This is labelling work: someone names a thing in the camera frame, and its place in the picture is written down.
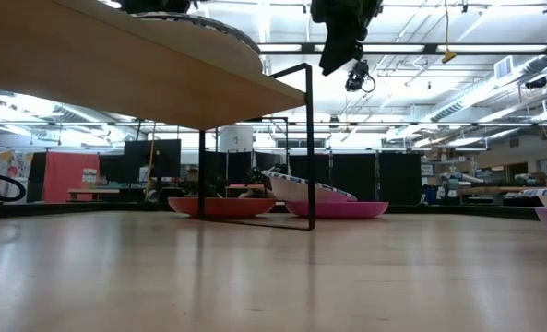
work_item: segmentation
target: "air vent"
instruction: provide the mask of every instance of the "air vent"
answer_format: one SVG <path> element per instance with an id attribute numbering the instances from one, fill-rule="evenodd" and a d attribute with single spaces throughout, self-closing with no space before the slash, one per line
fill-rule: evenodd
<path id="1" fill-rule="evenodd" d="M 505 78 L 513 72 L 513 57 L 508 56 L 505 59 L 494 64 L 494 75 L 496 79 Z"/>
<path id="2" fill-rule="evenodd" d="M 509 147 L 515 148 L 519 146 L 519 137 L 513 137 L 509 139 Z"/>

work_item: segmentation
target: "red panel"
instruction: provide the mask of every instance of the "red panel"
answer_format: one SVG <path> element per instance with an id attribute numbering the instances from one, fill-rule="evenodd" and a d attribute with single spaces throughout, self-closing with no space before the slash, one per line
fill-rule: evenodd
<path id="1" fill-rule="evenodd" d="M 99 156 L 96 154 L 48 152 L 43 180 L 45 202 L 65 202 L 70 199 L 68 189 L 82 187 L 82 171 L 99 172 Z M 79 195 L 78 199 L 90 200 L 91 195 Z"/>

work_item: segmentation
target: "poster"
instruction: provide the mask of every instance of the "poster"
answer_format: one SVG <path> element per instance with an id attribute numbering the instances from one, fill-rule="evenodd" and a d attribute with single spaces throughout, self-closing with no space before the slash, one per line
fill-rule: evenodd
<path id="1" fill-rule="evenodd" d="M 0 174 L 19 181 L 27 190 L 31 172 L 32 152 L 16 152 L 12 150 L 0 152 Z M 0 183 L 0 196 L 16 196 L 18 189 L 5 181 Z M 16 203 L 27 203 L 27 195 Z"/>

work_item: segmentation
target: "desk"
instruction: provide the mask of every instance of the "desk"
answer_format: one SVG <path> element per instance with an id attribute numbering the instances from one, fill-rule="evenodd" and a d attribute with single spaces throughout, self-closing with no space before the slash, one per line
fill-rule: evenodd
<path id="1" fill-rule="evenodd" d="M 230 184 L 226 187 L 226 197 L 228 197 L 228 190 L 247 190 L 247 189 L 253 189 L 253 190 L 263 190 L 267 192 L 265 189 L 264 184 Z"/>
<path id="2" fill-rule="evenodd" d="M 504 195 L 507 193 L 519 193 L 527 189 L 540 189 L 538 187 L 520 187 L 520 186 L 491 186 L 491 187 L 472 187 L 472 188 L 459 188 L 458 196 L 470 196 L 470 195 L 485 195 L 493 198 L 493 203 L 496 205 L 503 205 Z"/>
<path id="3" fill-rule="evenodd" d="M 80 194 L 92 194 L 92 200 L 99 200 L 99 194 L 119 194 L 119 189 L 68 189 L 70 200 L 78 200 Z"/>

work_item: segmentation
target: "black hose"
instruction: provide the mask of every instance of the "black hose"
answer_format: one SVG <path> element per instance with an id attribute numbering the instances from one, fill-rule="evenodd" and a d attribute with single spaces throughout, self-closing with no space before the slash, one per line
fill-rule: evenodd
<path id="1" fill-rule="evenodd" d="M 27 190 L 25 190 L 25 187 L 23 186 L 23 184 L 21 184 L 19 181 L 17 180 L 13 180 L 9 177 L 6 177 L 6 176 L 3 176 L 0 174 L 0 180 L 2 181 L 7 181 L 11 184 L 14 184 L 17 186 L 18 188 L 18 195 L 15 196 L 15 197 L 4 197 L 4 196 L 0 196 L 0 201 L 1 202 L 17 202 L 18 200 L 20 200 L 21 198 L 25 197 L 25 195 L 27 194 Z"/>

